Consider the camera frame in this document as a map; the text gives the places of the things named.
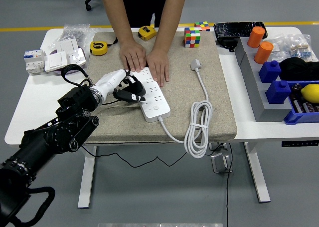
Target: gray floor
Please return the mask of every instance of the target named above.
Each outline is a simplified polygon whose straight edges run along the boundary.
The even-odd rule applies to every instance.
[[[108,25],[101,0],[0,0],[0,28],[64,26],[89,23]],[[186,0],[180,23],[261,20],[317,21],[318,0]],[[319,54],[319,27],[297,25],[310,34]],[[0,32],[1,128],[0,161],[16,149],[4,141],[6,130],[27,80],[24,51],[38,49],[46,31]],[[229,180],[230,227],[317,227],[319,195],[318,147],[282,148],[265,143],[258,155],[271,202],[258,203],[243,145],[232,144],[234,172]],[[156,155],[173,163],[183,146],[141,145],[100,148],[117,151],[133,165]],[[56,198],[36,226],[96,227],[98,223],[223,223],[226,226],[226,175],[212,172],[209,157],[184,157],[172,167],[159,161],[134,169],[116,156],[102,157],[95,166],[91,207],[77,209],[84,158],[79,151],[56,156],[32,187],[52,186]],[[46,198],[33,196],[18,214],[28,221]]]

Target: beige felt mat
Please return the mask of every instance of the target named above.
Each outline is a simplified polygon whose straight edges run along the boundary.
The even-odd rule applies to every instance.
[[[145,42],[138,38],[136,32],[133,35],[149,53],[155,37]],[[107,43],[113,43],[114,39],[113,32],[99,32],[94,36],[94,41]],[[104,74],[123,68],[119,50],[119,44],[115,44],[109,47],[103,56],[90,56],[88,73],[94,83]],[[232,140],[236,136],[237,128],[213,32],[201,32],[198,48],[185,48],[183,32],[176,33],[169,51],[170,79],[161,89],[170,106],[170,117],[165,118],[164,123],[175,138],[184,140],[192,103],[205,99],[196,72],[190,69],[190,63],[194,59],[198,59],[203,66],[200,75],[213,106],[209,140]],[[107,102],[113,100],[114,98],[109,96]],[[146,122],[139,104],[121,101],[100,106],[92,114],[99,117],[100,125],[86,141],[87,144],[173,142],[159,122]]]

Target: orange cylinder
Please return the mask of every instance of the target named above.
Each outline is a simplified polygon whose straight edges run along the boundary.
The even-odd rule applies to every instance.
[[[272,43],[268,41],[263,41],[260,44],[257,53],[254,57],[255,62],[261,65],[264,64],[264,62],[268,60],[270,53],[273,49],[274,45]]]
[[[251,48],[259,47],[261,40],[265,34],[265,30],[261,26],[253,27],[253,30],[250,33],[247,45]]]

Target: black cloth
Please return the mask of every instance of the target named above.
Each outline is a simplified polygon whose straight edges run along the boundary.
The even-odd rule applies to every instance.
[[[151,25],[155,14],[155,27],[160,26],[161,14],[166,0],[123,0],[131,27]]]
[[[285,81],[319,80],[319,62],[305,62],[299,57],[291,57],[279,63],[280,79]]]

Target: white table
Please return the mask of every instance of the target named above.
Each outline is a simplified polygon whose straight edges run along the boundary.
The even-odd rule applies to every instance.
[[[113,30],[111,28],[104,28],[101,31]],[[40,49],[49,52],[48,46],[62,32],[63,29],[49,30]],[[280,33],[301,33],[295,27],[268,27],[267,32],[269,34],[268,38],[272,38]],[[319,138],[319,123],[289,126],[283,121],[256,122],[235,54],[222,47],[218,47],[218,53],[237,125],[237,135],[232,141],[243,142],[245,144],[259,201],[269,202],[270,198],[259,164],[256,145],[265,141],[316,140]],[[80,82],[83,79],[83,75],[78,72],[68,75],[68,78],[71,81]],[[53,73],[47,73],[45,78],[41,75],[30,75],[6,133],[6,143],[17,147],[21,142],[25,130],[35,129],[55,118],[55,111],[59,107],[57,100],[72,87],[74,86],[65,82],[61,76],[54,75]],[[25,114],[26,108],[28,108],[28,115]],[[89,148],[95,154],[96,147],[91,146]],[[86,152],[83,153],[85,154],[85,164],[78,207],[88,208],[95,158],[87,155]]]
[[[301,34],[296,27],[267,27],[267,32],[267,39],[272,39],[282,33]],[[235,54],[222,47],[217,49],[237,125],[237,135],[234,141],[243,142],[245,145],[259,202],[270,202],[256,152],[257,145],[262,145],[266,141],[317,140],[319,123],[286,125],[283,121],[256,122]]]

